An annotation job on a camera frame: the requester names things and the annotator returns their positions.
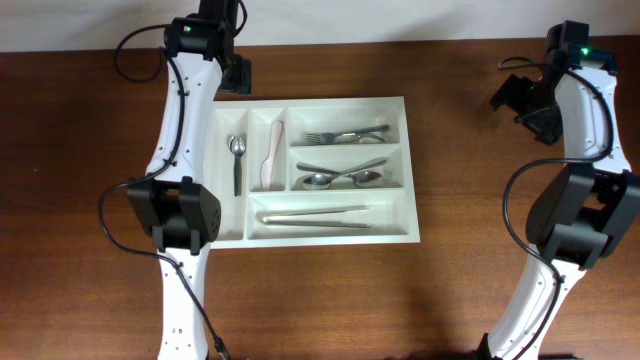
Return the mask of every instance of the brown table surface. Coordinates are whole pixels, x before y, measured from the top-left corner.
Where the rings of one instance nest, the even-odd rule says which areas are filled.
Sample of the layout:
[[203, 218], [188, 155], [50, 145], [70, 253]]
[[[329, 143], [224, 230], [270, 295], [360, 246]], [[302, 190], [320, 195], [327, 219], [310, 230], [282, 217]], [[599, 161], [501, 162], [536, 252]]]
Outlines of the brown table surface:
[[[635, 168], [638, 41], [594, 40], [618, 56], [616, 113]], [[525, 162], [562, 155], [562, 145], [534, 142], [513, 112], [488, 104], [508, 76], [498, 60], [540, 58], [543, 47], [527, 39], [239, 49], [253, 63], [247, 99], [404, 96], [422, 242], [213, 251], [206, 309], [232, 354], [382, 360], [474, 349], [505, 311], [526, 259], [502, 222], [505, 183]], [[140, 74], [158, 54], [127, 56]], [[0, 358], [154, 358], [158, 263], [110, 245], [96, 202], [105, 187], [145, 169], [166, 70], [154, 83], [128, 83], [110, 51], [3, 54], [0, 66]], [[533, 170], [516, 185], [519, 231], [558, 170]], [[121, 241], [152, 250], [124, 196], [107, 210]], [[543, 353], [637, 358], [639, 229], [636, 221], [575, 287]]]

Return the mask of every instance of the white wall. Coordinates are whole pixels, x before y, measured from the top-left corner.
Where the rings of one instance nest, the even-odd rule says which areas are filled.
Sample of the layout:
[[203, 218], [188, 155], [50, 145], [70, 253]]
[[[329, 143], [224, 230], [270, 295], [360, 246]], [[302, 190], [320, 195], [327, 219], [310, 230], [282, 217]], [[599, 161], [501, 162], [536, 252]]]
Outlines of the white wall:
[[[113, 48], [198, 0], [3, 0], [0, 51]], [[640, 0], [245, 0], [237, 45], [543, 37], [566, 19], [592, 35], [640, 34]], [[161, 44], [160, 31], [132, 42]]]

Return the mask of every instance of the white tray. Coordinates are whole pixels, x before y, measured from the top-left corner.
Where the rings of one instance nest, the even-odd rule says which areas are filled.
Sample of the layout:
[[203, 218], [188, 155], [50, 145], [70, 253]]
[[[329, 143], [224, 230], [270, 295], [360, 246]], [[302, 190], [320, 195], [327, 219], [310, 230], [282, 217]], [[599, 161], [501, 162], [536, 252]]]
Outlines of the white tray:
[[[280, 120], [284, 133], [273, 170], [271, 191], [260, 187], [260, 168], [267, 157], [271, 124]], [[389, 124], [384, 144], [309, 146], [307, 132], [335, 132]], [[242, 196], [233, 193], [234, 156], [227, 148], [240, 135]], [[328, 190], [309, 191], [300, 179], [310, 173], [297, 162], [343, 170], [378, 157], [388, 162], [374, 169], [384, 175], [375, 189], [358, 189], [348, 178]], [[402, 97], [366, 99], [270, 100], [216, 102], [207, 135], [204, 185], [222, 204], [222, 223], [212, 248], [420, 242]], [[341, 220], [373, 225], [366, 229], [266, 226], [258, 214], [365, 205], [365, 211], [314, 215], [304, 220]]]

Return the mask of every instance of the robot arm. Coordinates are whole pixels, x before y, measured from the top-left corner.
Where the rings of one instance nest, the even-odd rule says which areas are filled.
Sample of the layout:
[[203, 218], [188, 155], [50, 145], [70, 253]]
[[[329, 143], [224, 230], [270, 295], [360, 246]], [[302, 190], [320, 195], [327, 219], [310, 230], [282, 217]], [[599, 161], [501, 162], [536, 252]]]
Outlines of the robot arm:
[[[215, 93], [251, 91], [251, 63], [233, 53], [237, 9], [238, 0], [201, 0], [198, 14], [176, 18], [166, 28], [167, 56], [177, 74], [169, 67], [162, 128], [147, 173], [164, 166], [180, 141], [170, 167], [128, 190], [129, 201], [158, 253], [181, 264], [187, 282], [181, 281], [170, 264], [160, 261], [164, 310], [158, 359], [162, 360], [204, 360], [208, 356], [204, 319], [184, 287], [189, 286], [204, 304], [207, 256], [221, 216], [220, 202], [202, 185], [204, 135]], [[217, 350], [223, 359], [229, 359], [226, 350]]]
[[[600, 161], [566, 165], [534, 203], [526, 226], [529, 247], [556, 267], [563, 282], [557, 284], [551, 269], [529, 256], [506, 313], [485, 334], [477, 359], [538, 359], [544, 335], [571, 288], [599, 258], [613, 252], [640, 212], [640, 180], [630, 173], [613, 110], [615, 58], [586, 47], [587, 39], [588, 25], [570, 21], [558, 25], [549, 32], [545, 60], [571, 69], [603, 94], [611, 129], [594, 94], [553, 69], [545, 69], [535, 83], [512, 75], [491, 101], [494, 108], [506, 104], [518, 112], [516, 122], [543, 143], [554, 143], [564, 130], [567, 158], [599, 155], [607, 146], [609, 131], [613, 131], [613, 146]], [[602, 207], [585, 205], [590, 196]], [[559, 297], [549, 309], [556, 286], [561, 286]], [[547, 314], [549, 319], [540, 328]], [[527, 348], [536, 333], [537, 339]]]

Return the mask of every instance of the pink knife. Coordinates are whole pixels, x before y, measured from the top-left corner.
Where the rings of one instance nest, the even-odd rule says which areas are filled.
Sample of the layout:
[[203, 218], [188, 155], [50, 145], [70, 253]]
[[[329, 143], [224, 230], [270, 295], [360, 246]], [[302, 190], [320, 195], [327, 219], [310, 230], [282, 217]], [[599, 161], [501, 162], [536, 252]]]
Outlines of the pink knife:
[[267, 155], [267, 159], [262, 162], [262, 168], [260, 169], [260, 184], [262, 185], [262, 191], [269, 191], [269, 188], [271, 187], [273, 162], [276, 159], [276, 153], [278, 152], [278, 145], [280, 144], [280, 137], [282, 137], [283, 127], [282, 121], [279, 120], [274, 121], [271, 125], [269, 155]]

